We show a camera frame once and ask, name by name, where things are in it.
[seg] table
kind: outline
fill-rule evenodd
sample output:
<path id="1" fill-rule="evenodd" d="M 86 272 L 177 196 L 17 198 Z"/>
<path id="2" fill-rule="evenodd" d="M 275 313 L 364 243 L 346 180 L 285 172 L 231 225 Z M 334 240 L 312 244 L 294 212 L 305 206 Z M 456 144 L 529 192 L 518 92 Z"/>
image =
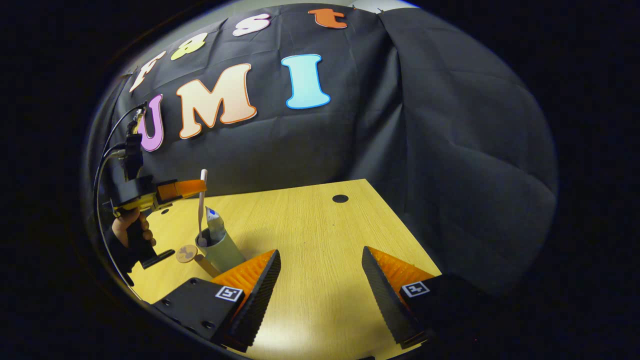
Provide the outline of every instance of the table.
<path id="1" fill-rule="evenodd" d="M 338 194 L 348 201 L 334 202 Z M 402 350 L 387 329 L 362 270 L 362 249 L 368 245 L 441 273 L 366 180 L 208 197 L 205 205 L 220 213 L 246 259 L 278 249 L 282 260 L 253 346 L 238 354 L 265 360 L 379 360 L 415 348 Z M 178 201 L 165 214 L 152 213 L 156 252 L 194 243 L 197 214 L 197 198 Z M 146 270 L 138 263 L 131 274 L 134 289 L 154 303 L 191 277 L 211 280 L 219 274 L 203 264 L 204 259 L 182 264 L 175 256 Z"/>

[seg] black fabric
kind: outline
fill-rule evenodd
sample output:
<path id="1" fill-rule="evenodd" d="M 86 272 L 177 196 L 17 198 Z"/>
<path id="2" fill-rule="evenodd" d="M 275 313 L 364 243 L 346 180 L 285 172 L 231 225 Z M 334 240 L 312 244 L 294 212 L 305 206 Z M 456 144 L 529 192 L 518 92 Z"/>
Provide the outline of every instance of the black fabric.
<path id="1" fill-rule="evenodd" d="M 348 27 L 324 28 L 307 13 L 326 7 L 344 13 L 339 20 Z M 231 34 L 263 12 L 271 15 L 267 28 Z M 203 31 L 201 49 L 170 60 Z M 127 79 L 112 116 L 97 117 L 89 148 L 127 110 L 163 94 L 164 142 L 145 152 L 142 171 L 156 181 L 196 179 L 206 168 L 207 196 L 214 196 L 367 179 L 442 272 L 489 293 L 509 288 L 538 253 L 557 195 L 544 116 L 498 57 L 446 22 L 416 8 L 375 14 L 290 4 L 211 24 L 166 50 L 133 93 L 137 72 Z M 322 56 L 317 70 L 328 104 L 285 105 L 291 80 L 280 60 L 296 54 Z M 178 87 L 199 79 L 211 90 L 240 63 L 252 66 L 246 86 L 257 115 L 235 124 L 218 117 L 212 128 L 179 138 Z M 85 163 L 96 163 L 95 151 Z M 122 180 L 117 162 L 109 171 Z"/>

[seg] human hand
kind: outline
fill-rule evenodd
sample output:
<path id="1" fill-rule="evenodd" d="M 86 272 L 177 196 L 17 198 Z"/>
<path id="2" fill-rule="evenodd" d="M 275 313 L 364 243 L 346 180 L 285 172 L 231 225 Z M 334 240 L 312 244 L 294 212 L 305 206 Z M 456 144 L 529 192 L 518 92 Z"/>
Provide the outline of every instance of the human hand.
<path id="1" fill-rule="evenodd" d="M 134 211 L 130 211 L 116 220 L 111 224 L 111 230 L 113 234 L 120 240 L 122 245 L 129 248 L 129 238 L 127 236 L 127 228 L 131 226 L 137 219 L 140 219 L 140 224 L 142 227 L 142 238 L 149 241 L 151 246 L 156 246 L 156 239 L 154 239 L 154 235 L 149 230 L 149 222 L 147 221 L 147 217 L 140 213 L 140 209 L 135 209 Z"/>

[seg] paper cup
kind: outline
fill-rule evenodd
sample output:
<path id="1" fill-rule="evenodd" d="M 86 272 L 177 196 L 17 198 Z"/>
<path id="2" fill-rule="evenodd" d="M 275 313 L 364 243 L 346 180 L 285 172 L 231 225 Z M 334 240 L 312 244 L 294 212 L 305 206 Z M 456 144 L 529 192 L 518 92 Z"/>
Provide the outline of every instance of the paper cup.
<path id="1" fill-rule="evenodd" d="M 202 236 L 209 239 L 209 228 L 202 231 Z M 195 238 L 195 244 L 204 255 L 204 258 L 213 265 L 219 272 L 223 273 L 231 268 L 244 263 L 246 260 L 240 250 L 236 247 L 236 243 L 231 239 L 229 233 L 222 240 L 208 247 L 198 245 L 198 238 Z"/>

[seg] cable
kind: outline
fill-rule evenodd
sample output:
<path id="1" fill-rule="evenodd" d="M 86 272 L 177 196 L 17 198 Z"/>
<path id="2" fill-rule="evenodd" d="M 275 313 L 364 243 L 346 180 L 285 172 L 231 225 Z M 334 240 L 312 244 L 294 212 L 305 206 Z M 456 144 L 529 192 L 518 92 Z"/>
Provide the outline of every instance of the cable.
<path id="1" fill-rule="evenodd" d="M 109 249 L 109 245 L 107 244 L 107 239 L 104 237 L 104 231 L 102 230 L 102 220 L 100 219 L 100 178 L 102 177 L 102 171 L 104 170 L 104 165 L 107 163 L 109 159 L 124 155 L 123 153 L 125 148 L 124 143 L 118 143 L 112 146 L 111 148 L 109 148 L 109 150 L 106 150 L 107 146 L 109 146 L 109 141 L 111 141 L 111 137 L 113 136 L 113 133 L 115 133 L 116 129 L 118 128 L 118 125 L 120 125 L 123 119 L 126 118 L 127 115 L 130 114 L 132 111 L 137 109 L 143 109 L 146 107 L 147 107 L 146 101 L 143 102 L 142 104 L 136 105 L 135 107 L 131 108 L 129 111 L 124 113 L 124 115 L 122 115 L 122 117 L 120 117 L 118 122 L 116 122 L 116 124 L 113 126 L 113 129 L 111 129 L 111 132 L 107 137 L 107 141 L 104 143 L 100 164 L 98 165 L 98 169 L 96 170 L 95 177 L 93 178 L 93 194 L 94 194 L 93 207 L 95 208 L 95 214 L 94 214 L 95 218 L 93 220 L 98 226 L 98 230 L 100 232 L 100 235 L 102 236 L 102 242 L 104 243 L 104 247 L 107 249 L 107 254 L 109 254 L 109 259 L 111 260 L 113 266 L 116 268 L 118 275 L 120 276 L 122 281 L 127 285 L 129 290 L 131 290 L 131 292 L 133 292 L 140 301 L 142 301 L 142 298 L 138 295 L 138 293 L 136 293 L 135 290 L 133 290 L 133 288 L 129 285 L 127 280 L 124 278 L 124 275 L 122 275 L 122 272 L 120 272 L 120 269 L 118 268 L 118 264 L 116 264 L 115 260 L 113 259 L 113 256 L 111 255 L 111 250 Z"/>
<path id="2" fill-rule="evenodd" d="M 124 113 L 124 115 L 122 115 L 120 120 L 118 120 L 118 122 L 116 122 L 116 124 L 113 126 L 113 129 L 111 129 L 111 132 L 109 133 L 109 136 L 107 137 L 107 141 L 104 143 L 104 148 L 102 148 L 102 155 L 103 156 L 105 154 L 107 146 L 109 146 L 109 141 L 111 141 L 111 137 L 113 136 L 113 133 L 115 133 L 116 129 L 118 128 L 118 125 L 120 125 L 120 123 L 124 120 L 124 118 L 126 118 L 127 115 L 130 114 L 132 111 L 137 110 L 137 109 L 142 109 L 142 108 L 144 108 L 146 106 L 147 106 L 147 102 L 145 101 L 142 104 L 136 105 L 135 107 L 129 109 L 129 111 L 127 111 L 126 113 Z"/>
<path id="3" fill-rule="evenodd" d="M 122 281 L 127 285 L 127 287 L 129 288 L 129 290 L 131 290 L 131 292 L 134 293 L 134 295 L 138 298 L 138 300 L 142 301 L 142 298 L 138 295 L 138 293 L 136 293 L 135 290 L 133 290 L 133 288 L 129 285 L 129 283 L 127 282 L 127 280 L 124 278 L 124 275 L 122 275 L 122 272 L 120 271 L 120 269 L 118 268 L 118 264 L 116 264 L 115 260 L 113 259 L 113 256 L 111 255 L 111 251 L 109 250 L 109 245 L 107 244 L 107 239 L 104 236 L 104 231 L 102 230 L 102 221 L 100 220 L 100 200 L 99 200 L 99 184 L 100 184 L 100 177 L 102 176 L 102 171 L 104 170 L 104 165 L 107 163 L 107 161 L 111 158 L 116 158 L 119 156 L 123 156 L 124 155 L 124 143 L 119 143 L 116 144 L 114 146 L 112 146 L 107 153 L 105 153 L 102 156 L 102 159 L 100 160 L 100 165 L 98 166 L 98 171 L 96 173 L 95 176 L 95 181 L 93 182 L 93 193 L 95 194 L 95 197 L 93 198 L 93 205 L 95 208 L 95 223 L 98 226 L 98 230 L 100 232 L 100 235 L 102 236 L 102 242 L 104 243 L 104 247 L 107 249 L 107 254 L 109 254 L 109 259 L 111 259 L 111 262 L 113 264 L 113 266 L 116 268 L 116 271 L 118 272 L 118 275 L 120 276 L 120 278 L 122 279 Z"/>

